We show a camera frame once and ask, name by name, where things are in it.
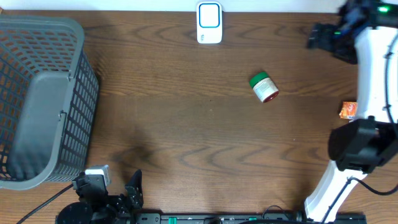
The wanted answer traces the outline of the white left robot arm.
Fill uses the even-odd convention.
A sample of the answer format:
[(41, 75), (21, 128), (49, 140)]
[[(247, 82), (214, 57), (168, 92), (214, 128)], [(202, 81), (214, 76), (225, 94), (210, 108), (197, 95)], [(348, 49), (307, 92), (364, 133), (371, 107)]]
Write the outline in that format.
[(144, 204), (141, 170), (125, 185), (126, 195), (110, 195), (102, 174), (81, 173), (72, 187), (79, 201), (67, 205), (56, 216), (56, 224), (137, 223), (134, 212)]

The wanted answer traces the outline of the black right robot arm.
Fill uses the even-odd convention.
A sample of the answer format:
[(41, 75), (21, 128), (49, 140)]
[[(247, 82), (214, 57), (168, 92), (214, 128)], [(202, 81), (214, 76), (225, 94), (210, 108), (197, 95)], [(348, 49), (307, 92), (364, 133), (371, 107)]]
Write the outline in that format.
[(347, 1), (338, 15), (315, 24), (307, 46), (357, 66), (357, 108), (330, 134), (328, 166), (304, 202), (307, 223), (336, 222), (355, 186), (397, 154), (397, 2)]

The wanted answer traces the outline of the orange small carton box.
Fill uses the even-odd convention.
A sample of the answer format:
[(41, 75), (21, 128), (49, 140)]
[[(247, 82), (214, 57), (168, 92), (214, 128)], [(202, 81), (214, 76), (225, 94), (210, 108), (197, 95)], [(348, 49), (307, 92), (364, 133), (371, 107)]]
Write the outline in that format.
[(339, 117), (341, 119), (354, 119), (358, 108), (357, 102), (344, 101), (341, 106)]

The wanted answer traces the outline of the green lid jar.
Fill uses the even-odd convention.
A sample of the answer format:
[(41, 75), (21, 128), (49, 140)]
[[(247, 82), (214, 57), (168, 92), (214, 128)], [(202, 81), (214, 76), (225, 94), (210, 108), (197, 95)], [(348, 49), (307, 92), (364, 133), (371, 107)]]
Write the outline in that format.
[(249, 84), (262, 103), (274, 99), (279, 94), (279, 89), (268, 73), (260, 72), (249, 80)]

